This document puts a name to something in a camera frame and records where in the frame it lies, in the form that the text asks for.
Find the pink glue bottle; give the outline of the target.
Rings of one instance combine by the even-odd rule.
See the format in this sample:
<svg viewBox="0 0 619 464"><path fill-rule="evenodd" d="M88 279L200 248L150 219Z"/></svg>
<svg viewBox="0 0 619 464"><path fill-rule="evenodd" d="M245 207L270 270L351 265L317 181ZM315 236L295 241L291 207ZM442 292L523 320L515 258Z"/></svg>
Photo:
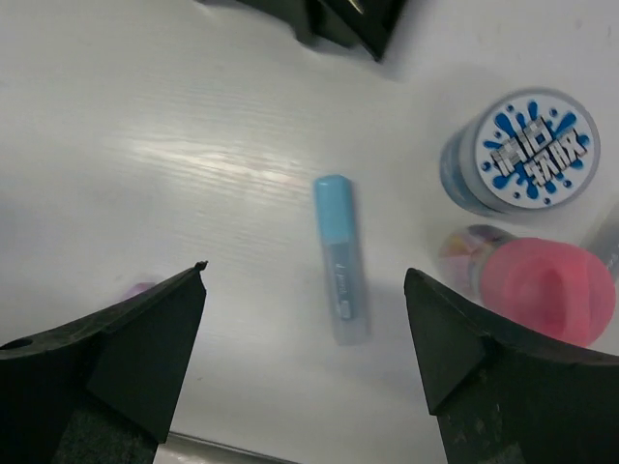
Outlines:
<svg viewBox="0 0 619 464"><path fill-rule="evenodd" d="M599 257L579 246L474 224L444 240L438 267L466 298L573 345L594 343L614 313L614 278Z"/></svg>

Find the blue glue stick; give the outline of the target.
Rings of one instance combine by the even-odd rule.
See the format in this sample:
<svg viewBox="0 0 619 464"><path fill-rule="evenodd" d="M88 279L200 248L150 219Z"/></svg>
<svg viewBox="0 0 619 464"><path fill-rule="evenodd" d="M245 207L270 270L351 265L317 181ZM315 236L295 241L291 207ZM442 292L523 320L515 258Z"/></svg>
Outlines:
<svg viewBox="0 0 619 464"><path fill-rule="evenodd" d="M342 346L361 344L369 316L353 184L340 174L317 178L313 200L334 337Z"/></svg>

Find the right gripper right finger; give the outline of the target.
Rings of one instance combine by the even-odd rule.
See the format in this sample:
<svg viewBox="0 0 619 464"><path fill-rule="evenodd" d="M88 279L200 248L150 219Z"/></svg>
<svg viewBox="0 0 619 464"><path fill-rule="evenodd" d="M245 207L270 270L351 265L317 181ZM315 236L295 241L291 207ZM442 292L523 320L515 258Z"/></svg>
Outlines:
<svg viewBox="0 0 619 464"><path fill-rule="evenodd" d="M416 269L404 294L448 462L617 462L617 357L528 330Z"/></svg>

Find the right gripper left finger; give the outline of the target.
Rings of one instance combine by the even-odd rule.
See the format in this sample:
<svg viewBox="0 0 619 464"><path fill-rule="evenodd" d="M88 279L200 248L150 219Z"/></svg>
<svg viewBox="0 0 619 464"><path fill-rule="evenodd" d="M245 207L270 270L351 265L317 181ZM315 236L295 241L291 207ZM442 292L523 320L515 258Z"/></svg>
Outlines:
<svg viewBox="0 0 619 464"><path fill-rule="evenodd" d="M206 267L2 345L2 462L153 462L200 326Z"/></svg>

